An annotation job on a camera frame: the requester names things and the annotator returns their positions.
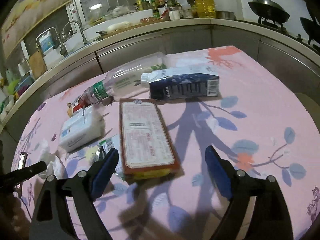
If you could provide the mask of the black wok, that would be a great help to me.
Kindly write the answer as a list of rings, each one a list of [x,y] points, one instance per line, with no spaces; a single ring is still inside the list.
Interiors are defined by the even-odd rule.
[[[319,24],[309,20],[307,18],[300,17],[300,22],[303,26],[303,29],[308,34],[308,36],[319,43]]]

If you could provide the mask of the red flat food box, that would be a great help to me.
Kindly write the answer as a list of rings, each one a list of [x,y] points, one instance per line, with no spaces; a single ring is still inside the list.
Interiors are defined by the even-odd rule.
[[[176,173],[176,150],[155,101],[120,99],[121,165],[126,179],[144,180]]]

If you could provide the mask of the grey kitchen cabinet counter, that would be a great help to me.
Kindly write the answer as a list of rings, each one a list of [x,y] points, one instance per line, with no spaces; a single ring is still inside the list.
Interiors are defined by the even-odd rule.
[[[139,57],[233,45],[262,64],[292,92],[319,102],[319,53],[265,26],[222,19],[188,19],[136,27],[92,42],[42,74],[1,123],[1,141],[12,152],[44,100]]]

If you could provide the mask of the clear plastic bottle green label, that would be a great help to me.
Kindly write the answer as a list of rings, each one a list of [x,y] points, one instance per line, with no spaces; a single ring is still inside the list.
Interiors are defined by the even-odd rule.
[[[141,85],[141,75],[167,69],[167,62],[167,55],[162,52],[127,62],[110,70],[104,79],[88,87],[82,98],[91,105],[106,99],[118,100],[144,93],[147,88]]]

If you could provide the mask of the wall poster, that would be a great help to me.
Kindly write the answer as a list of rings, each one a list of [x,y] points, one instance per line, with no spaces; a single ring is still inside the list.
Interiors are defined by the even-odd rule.
[[[18,0],[1,26],[4,57],[43,19],[70,0]]]

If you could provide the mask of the crumpled white tissue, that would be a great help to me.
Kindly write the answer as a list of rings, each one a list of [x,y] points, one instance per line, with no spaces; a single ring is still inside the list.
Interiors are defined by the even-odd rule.
[[[38,174],[41,179],[45,180],[49,175],[54,175],[57,179],[64,179],[66,177],[65,166],[57,155],[50,152],[48,141],[45,139],[40,143],[38,161],[44,161],[47,165],[46,169]]]

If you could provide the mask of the wooden cutting board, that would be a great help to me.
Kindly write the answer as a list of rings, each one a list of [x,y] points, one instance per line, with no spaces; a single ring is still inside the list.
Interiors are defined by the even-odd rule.
[[[35,53],[33,53],[29,57],[28,62],[35,80],[37,80],[47,71],[47,66],[40,50],[37,50]]]

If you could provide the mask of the steel kitchen faucet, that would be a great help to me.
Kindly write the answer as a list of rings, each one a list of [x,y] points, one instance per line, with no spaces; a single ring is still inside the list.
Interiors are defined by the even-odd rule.
[[[40,33],[35,40],[36,49],[41,48],[40,38],[43,37],[44,35],[46,35],[47,33],[50,33],[51,30],[53,30],[56,33],[56,38],[57,38],[58,44],[60,46],[60,54],[63,55],[64,57],[66,57],[68,55],[68,52],[67,52],[67,48],[64,45],[63,41],[67,41],[76,33],[79,33],[81,35],[81,38],[82,38],[84,45],[88,44],[88,40],[84,34],[84,31],[82,29],[82,25],[80,24],[79,21],[72,20],[72,21],[69,21],[65,24],[65,26],[63,27],[63,30],[61,32],[61,36],[59,35],[59,33],[57,32],[57,29],[55,27],[50,27],[47,30]]]

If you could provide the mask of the dark sauce bottle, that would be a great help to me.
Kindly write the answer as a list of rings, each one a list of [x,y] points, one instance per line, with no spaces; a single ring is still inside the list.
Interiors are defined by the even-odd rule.
[[[153,18],[157,20],[160,18],[157,0],[150,0],[150,2],[151,2],[151,6],[152,6]]]

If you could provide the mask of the white plastic jug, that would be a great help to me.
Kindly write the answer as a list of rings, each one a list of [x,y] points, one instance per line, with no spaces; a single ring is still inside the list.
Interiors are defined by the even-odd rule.
[[[193,18],[191,5],[188,3],[187,0],[176,0],[176,3],[178,4],[180,8],[180,13],[182,15],[182,18]]]

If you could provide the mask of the blue white detergent bottle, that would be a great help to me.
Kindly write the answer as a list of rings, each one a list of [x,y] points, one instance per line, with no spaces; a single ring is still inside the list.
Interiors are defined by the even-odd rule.
[[[48,31],[40,36],[39,43],[43,54],[47,55],[54,48],[54,41],[51,32]]]

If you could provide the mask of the black frying pan with lid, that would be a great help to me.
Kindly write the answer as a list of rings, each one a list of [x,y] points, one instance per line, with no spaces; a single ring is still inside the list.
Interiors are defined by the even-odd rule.
[[[252,0],[248,2],[250,9],[260,18],[271,20],[279,24],[288,21],[290,15],[272,0]]]

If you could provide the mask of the white jar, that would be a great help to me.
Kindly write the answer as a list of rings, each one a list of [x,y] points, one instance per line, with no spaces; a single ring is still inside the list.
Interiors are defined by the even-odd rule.
[[[180,11],[175,8],[175,7],[170,7],[168,9],[169,12],[169,18],[171,21],[175,21],[175,20],[180,20],[181,16],[180,16]]]

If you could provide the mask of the pink floral tablecloth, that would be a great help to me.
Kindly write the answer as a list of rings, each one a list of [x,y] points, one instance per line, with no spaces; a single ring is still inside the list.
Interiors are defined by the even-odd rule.
[[[228,200],[213,185],[204,152],[250,176],[276,177],[295,239],[319,214],[319,131],[298,95],[235,47],[171,54],[173,67],[213,65],[220,98],[159,105],[182,174],[133,184],[113,175],[95,207],[114,239],[209,239]]]

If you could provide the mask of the yellow cooking oil jug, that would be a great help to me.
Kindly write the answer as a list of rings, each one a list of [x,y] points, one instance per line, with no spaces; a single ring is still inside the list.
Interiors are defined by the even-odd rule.
[[[194,0],[199,18],[216,18],[214,0]]]

